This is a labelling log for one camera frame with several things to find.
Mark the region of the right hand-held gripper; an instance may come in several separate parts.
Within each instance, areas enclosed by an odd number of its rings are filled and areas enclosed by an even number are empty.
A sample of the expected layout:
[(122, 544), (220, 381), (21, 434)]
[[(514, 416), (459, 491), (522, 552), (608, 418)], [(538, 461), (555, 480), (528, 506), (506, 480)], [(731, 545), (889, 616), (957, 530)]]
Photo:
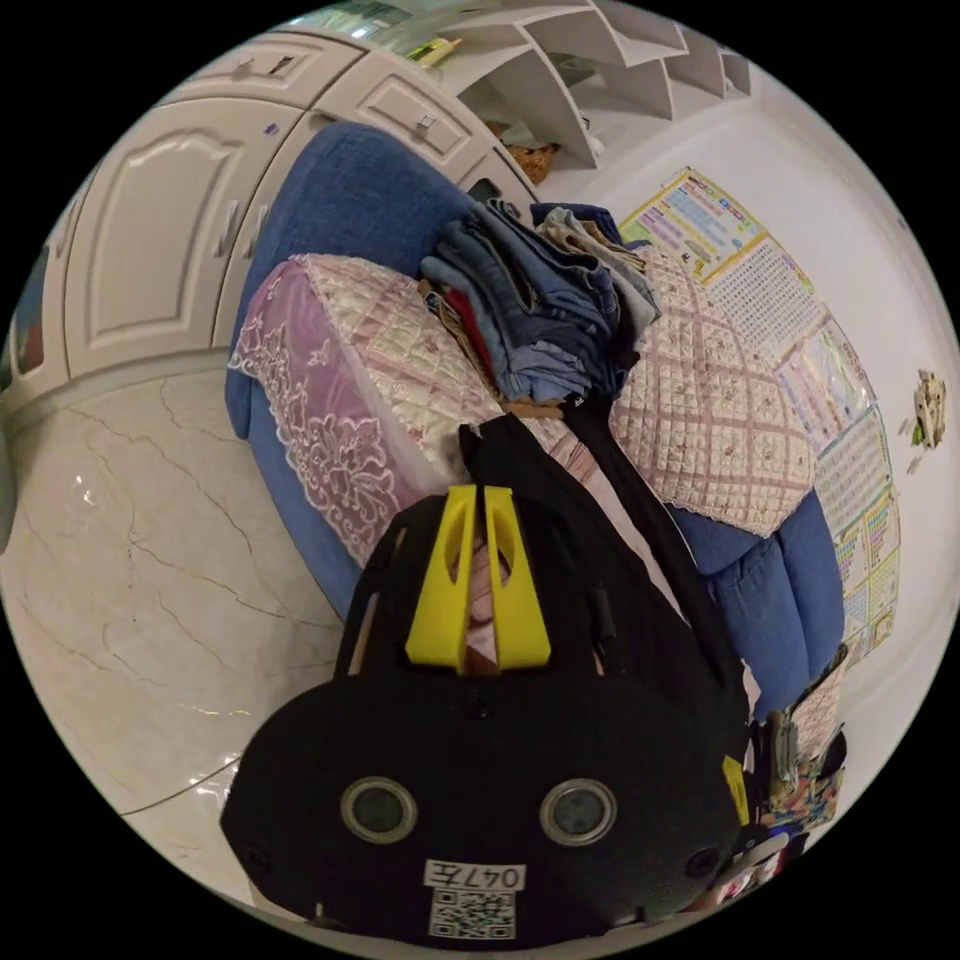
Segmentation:
[[(758, 821), (767, 829), (816, 829), (837, 813), (847, 758), (844, 730), (838, 728), (827, 747), (814, 757), (799, 753), (799, 734), (782, 714), (754, 730), (754, 777)], [(748, 825), (748, 792), (743, 766), (730, 756), (722, 770), (739, 823)]]

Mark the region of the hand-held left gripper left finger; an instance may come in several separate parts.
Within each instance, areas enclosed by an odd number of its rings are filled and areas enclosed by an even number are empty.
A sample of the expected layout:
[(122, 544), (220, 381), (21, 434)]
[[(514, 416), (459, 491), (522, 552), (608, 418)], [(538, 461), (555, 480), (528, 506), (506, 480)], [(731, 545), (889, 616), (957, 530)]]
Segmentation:
[(413, 666), (463, 669), (472, 602), (477, 488), (448, 489), (414, 609), (405, 653)]

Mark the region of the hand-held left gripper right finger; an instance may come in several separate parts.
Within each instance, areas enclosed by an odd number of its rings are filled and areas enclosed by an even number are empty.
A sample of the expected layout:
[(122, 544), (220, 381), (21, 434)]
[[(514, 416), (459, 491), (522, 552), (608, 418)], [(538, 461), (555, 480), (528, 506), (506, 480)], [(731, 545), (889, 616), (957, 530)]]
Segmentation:
[(551, 644), (512, 491), (486, 486), (483, 500), (497, 665), (542, 668)]

